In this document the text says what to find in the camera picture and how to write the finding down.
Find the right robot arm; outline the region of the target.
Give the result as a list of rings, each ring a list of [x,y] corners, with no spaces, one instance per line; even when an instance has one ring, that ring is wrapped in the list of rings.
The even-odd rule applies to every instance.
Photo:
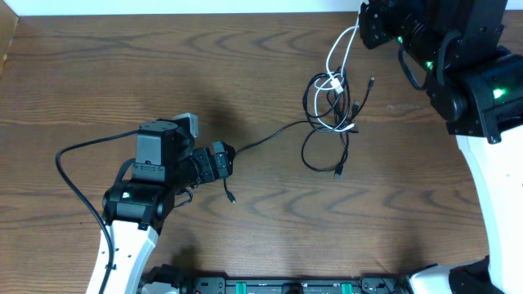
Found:
[[[522,58],[500,45],[504,0],[369,0],[360,7],[368,49],[390,41],[426,73],[414,88],[456,138],[472,174],[488,255],[407,275],[405,293],[522,290]]]

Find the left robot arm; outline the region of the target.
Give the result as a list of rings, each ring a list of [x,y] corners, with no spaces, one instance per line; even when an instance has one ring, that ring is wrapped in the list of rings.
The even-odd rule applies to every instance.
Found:
[[[88,292],[137,292],[176,196],[232,174],[235,149],[223,141],[195,148],[197,135],[193,114],[139,126],[136,156],[121,166],[103,198],[108,235],[101,237]]]

